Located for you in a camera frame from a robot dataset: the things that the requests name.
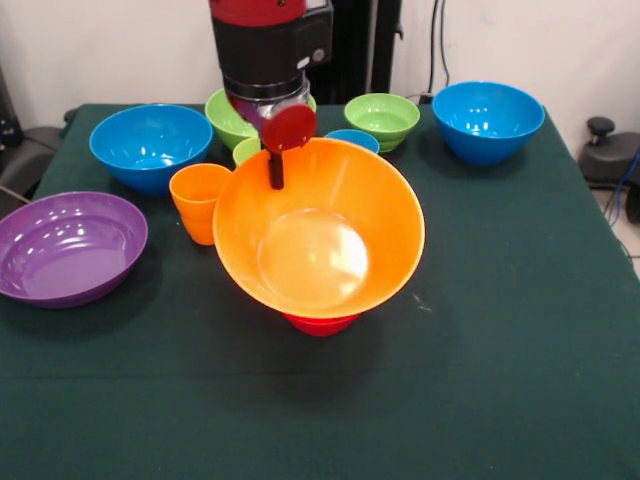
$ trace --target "purple plate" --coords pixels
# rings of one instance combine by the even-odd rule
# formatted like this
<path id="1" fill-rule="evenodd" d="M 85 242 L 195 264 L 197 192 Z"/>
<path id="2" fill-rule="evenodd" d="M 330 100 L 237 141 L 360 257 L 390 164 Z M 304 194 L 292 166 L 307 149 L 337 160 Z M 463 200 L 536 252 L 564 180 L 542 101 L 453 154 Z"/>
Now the purple plate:
<path id="1" fill-rule="evenodd" d="M 0 293 L 43 308 L 89 303 L 125 279 L 148 233 L 142 212 L 114 195 L 37 200 L 0 221 Z"/>

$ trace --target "small blue bowl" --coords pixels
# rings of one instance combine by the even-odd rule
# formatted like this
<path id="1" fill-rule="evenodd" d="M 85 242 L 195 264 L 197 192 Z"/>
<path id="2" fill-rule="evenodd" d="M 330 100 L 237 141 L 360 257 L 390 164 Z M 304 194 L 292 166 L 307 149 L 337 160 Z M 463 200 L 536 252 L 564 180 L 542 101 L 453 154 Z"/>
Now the small blue bowl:
<path id="1" fill-rule="evenodd" d="M 89 146 L 125 185 L 145 195 L 168 195 L 173 174 L 204 161 L 212 141 L 213 127 L 201 113 L 154 104 L 103 120 L 93 130 Z"/>
<path id="2" fill-rule="evenodd" d="M 544 123 L 544 108 L 517 88 L 492 82 L 452 85 L 433 99 L 442 136 L 462 160 L 493 165 L 520 150 Z"/>
<path id="3" fill-rule="evenodd" d="M 367 132 L 361 130 L 334 130 L 325 135 L 326 138 L 335 138 L 336 140 L 343 140 L 345 142 L 354 143 L 361 147 L 371 150 L 373 153 L 380 151 L 380 143 L 376 140 L 376 137 L 369 135 Z"/>

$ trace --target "orange bowl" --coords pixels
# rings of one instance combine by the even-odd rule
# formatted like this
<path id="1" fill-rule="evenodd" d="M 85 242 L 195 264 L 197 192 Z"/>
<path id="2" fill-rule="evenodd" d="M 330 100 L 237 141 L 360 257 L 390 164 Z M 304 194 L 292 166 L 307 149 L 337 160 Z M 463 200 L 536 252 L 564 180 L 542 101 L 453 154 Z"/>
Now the orange bowl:
<path id="1" fill-rule="evenodd" d="M 220 260 L 244 291 L 289 319 L 329 324 L 402 288 L 422 255 L 425 224 L 393 166 L 313 138 L 283 154 L 285 186 L 273 190 L 268 160 L 263 150 L 240 165 L 214 214 Z"/>

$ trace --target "green cup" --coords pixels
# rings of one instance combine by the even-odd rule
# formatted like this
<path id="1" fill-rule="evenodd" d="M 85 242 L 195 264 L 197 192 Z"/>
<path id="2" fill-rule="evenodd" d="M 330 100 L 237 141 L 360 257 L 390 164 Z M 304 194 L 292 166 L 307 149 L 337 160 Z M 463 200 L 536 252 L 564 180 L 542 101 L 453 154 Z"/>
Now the green cup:
<path id="1" fill-rule="evenodd" d="M 316 101 L 309 96 L 309 106 L 316 111 Z M 204 113 L 216 129 L 216 135 L 220 137 L 229 150 L 246 140 L 247 138 L 257 138 L 258 132 L 253 126 L 245 122 L 233 109 L 224 89 L 221 88 L 211 95 L 204 107 Z"/>
<path id="2" fill-rule="evenodd" d="M 233 162 L 236 167 L 242 165 L 242 162 L 250 159 L 256 153 L 260 151 L 260 139 L 259 138 L 247 138 L 241 141 L 236 148 L 233 149 Z"/>
<path id="3" fill-rule="evenodd" d="M 420 110 L 404 97 L 369 93 L 347 103 L 344 116 L 352 127 L 376 137 L 380 152 L 390 152 L 416 127 Z"/>

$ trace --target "green tablecloth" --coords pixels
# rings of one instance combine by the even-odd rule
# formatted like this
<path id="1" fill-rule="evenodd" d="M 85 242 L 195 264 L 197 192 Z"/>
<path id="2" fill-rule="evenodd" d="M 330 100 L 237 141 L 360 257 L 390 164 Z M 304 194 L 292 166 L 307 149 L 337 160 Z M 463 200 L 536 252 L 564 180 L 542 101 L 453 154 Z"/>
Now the green tablecloth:
<path id="1" fill-rule="evenodd" d="M 469 168 L 433 116 L 388 156 L 428 226 L 396 297 L 307 337 L 191 243 L 170 198 L 92 157 L 80 109 L 38 195 L 145 213 L 131 277 L 93 305 L 0 299 L 2 479 L 604 479 L 640 476 L 640 289 L 558 133 Z M 346 126 L 320 107 L 319 133 Z M 216 141 L 211 158 L 229 164 Z"/>

